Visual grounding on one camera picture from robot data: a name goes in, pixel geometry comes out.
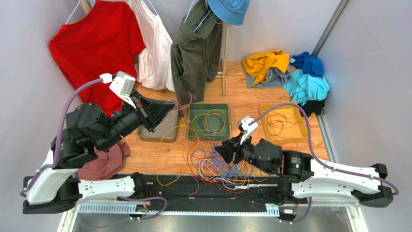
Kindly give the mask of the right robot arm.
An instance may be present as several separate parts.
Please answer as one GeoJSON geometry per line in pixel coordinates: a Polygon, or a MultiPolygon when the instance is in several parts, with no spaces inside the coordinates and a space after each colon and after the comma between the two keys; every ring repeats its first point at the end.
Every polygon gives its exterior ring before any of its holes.
{"type": "Polygon", "coordinates": [[[317,161],[310,154],[284,150],[265,139],[253,145],[251,139],[244,143],[232,138],[215,147],[227,162],[245,161],[267,175],[278,177],[276,191],[268,198],[277,204],[295,203],[314,197],[332,197],[358,200],[360,205],[384,208],[393,201],[390,187],[384,186],[386,167],[375,164],[356,168],[317,161]]]}

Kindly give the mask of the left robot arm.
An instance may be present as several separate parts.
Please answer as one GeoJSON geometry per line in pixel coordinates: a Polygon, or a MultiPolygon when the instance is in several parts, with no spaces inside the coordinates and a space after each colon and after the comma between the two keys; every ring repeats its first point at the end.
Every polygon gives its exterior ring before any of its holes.
{"type": "Polygon", "coordinates": [[[111,116],[90,102],[66,115],[66,128],[62,137],[52,142],[43,167],[35,176],[24,178],[24,214],[57,214],[104,198],[147,199],[147,183],[140,173],[98,181],[74,177],[85,164],[96,160],[96,151],[107,152],[139,127],[154,132],[175,107],[172,102],[146,98],[136,90],[131,100],[111,116]]]}

